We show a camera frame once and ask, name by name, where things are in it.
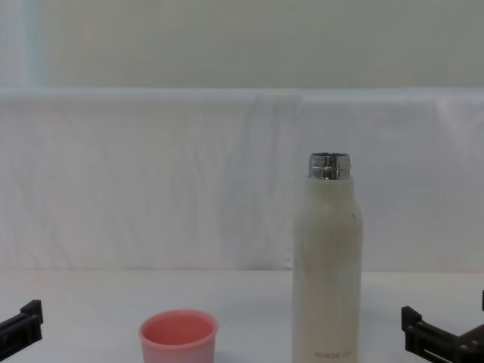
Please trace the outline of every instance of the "white fabric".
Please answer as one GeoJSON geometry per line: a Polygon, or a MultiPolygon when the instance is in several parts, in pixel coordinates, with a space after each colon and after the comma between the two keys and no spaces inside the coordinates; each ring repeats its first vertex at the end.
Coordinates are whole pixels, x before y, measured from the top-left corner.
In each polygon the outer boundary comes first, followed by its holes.
{"type": "Polygon", "coordinates": [[[0,136],[2,268],[285,268],[335,150],[365,270],[484,271],[483,90],[3,91],[0,136]]]}

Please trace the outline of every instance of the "table surface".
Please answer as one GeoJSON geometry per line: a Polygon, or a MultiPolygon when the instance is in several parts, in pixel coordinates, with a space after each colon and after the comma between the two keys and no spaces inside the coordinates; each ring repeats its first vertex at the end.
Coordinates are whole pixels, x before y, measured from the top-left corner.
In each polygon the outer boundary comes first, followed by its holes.
{"type": "MultiPolygon", "coordinates": [[[[400,308],[454,334],[484,321],[484,274],[364,273],[360,363],[414,363],[400,308]]],[[[177,308],[212,313],[216,363],[290,363],[288,271],[2,271],[0,320],[41,299],[43,340],[12,363],[142,362],[138,326],[177,308]]]]}

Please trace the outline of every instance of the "pink cup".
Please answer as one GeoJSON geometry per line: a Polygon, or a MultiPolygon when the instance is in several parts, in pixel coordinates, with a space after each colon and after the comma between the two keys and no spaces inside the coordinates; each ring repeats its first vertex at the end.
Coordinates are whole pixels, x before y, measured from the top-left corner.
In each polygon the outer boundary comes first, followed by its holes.
{"type": "Polygon", "coordinates": [[[172,310],[139,329],[144,363],[213,363],[218,324],[197,310],[172,310]]]}

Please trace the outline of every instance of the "water bottle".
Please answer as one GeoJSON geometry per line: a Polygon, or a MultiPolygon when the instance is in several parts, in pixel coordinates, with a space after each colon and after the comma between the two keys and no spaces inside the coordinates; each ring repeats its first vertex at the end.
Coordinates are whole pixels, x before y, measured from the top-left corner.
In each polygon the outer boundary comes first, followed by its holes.
{"type": "Polygon", "coordinates": [[[312,154],[296,217],[293,363],[357,363],[361,213],[348,154],[312,154]]]}

